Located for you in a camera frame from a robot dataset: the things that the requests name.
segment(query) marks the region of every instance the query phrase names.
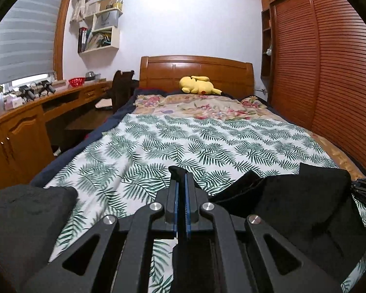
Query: green leaf pattern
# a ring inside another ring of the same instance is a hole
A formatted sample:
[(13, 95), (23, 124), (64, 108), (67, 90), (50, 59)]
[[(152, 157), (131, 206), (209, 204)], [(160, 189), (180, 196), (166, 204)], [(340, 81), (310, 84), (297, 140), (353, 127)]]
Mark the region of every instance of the green leaf pattern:
[[(289, 123), (128, 114), (47, 184), (73, 186), (79, 193), (50, 260), (104, 215), (131, 215), (154, 201), (157, 191), (169, 185), (171, 165), (192, 172), (198, 184), (215, 195), (249, 170), (261, 177), (298, 173), (300, 162), (336, 167), (303, 128)], [(366, 220), (366, 209), (357, 205)], [(169, 291), (175, 244), (155, 240), (149, 292)], [(344, 292), (365, 269), (366, 255), (342, 284)]]

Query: louvered door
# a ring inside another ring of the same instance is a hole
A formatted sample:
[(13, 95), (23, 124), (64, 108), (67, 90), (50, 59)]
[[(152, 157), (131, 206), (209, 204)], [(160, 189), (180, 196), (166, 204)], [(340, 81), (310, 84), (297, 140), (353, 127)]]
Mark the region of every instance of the louvered door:
[(318, 77), (318, 36), (309, 0), (283, 0), (275, 8), (275, 67), (271, 104), (310, 128)]
[(366, 168), (366, 25), (347, 0), (313, 0), (320, 84), (312, 131)]

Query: red plastic bowl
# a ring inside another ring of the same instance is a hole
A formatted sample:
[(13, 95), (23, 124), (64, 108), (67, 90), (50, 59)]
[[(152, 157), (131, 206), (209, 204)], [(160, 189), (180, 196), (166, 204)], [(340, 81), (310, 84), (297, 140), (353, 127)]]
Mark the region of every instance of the red plastic bowl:
[(69, 85), (72, 87), (79, 87), (85, 82), (85, 77), (77, 77), (69, 79)]

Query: yellow plush toy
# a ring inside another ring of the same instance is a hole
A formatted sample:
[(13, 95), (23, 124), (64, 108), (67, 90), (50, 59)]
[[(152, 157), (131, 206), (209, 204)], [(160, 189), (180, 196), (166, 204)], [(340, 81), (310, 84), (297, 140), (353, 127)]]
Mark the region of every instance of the yellow plush toy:
[(215, 89), (210, 79), (204, 76), (183, 77), (179, 85), (187, 94), (221, 94), (221, 90)]

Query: bed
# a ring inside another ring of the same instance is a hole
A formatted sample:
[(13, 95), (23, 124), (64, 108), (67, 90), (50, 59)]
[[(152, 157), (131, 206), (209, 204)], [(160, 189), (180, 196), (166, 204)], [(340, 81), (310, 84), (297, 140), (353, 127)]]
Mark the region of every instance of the bed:
[[(208, 76), (229, 96), (183, 94), (183, 76)], [(168, 186), (170, 165), (186, 168), (215, 195), (248, 170), (298, 173), (299, 162), (347, 169), (355, 164), (324, 138), (286, 122), (254, 93), (252, 64), (203, 56), (141, 59), (140, 88), (102, 127), (49, 165), (32, 184), (79, 193), (51, 260), (106, 214), (134, 214)], [(366, 208), (356, 201), (366, 223)], [(155, 240), (149, 292), (168, 292), (174, 240)], [(342, 283), (348, 292), (366, 270), (366, 253)]]

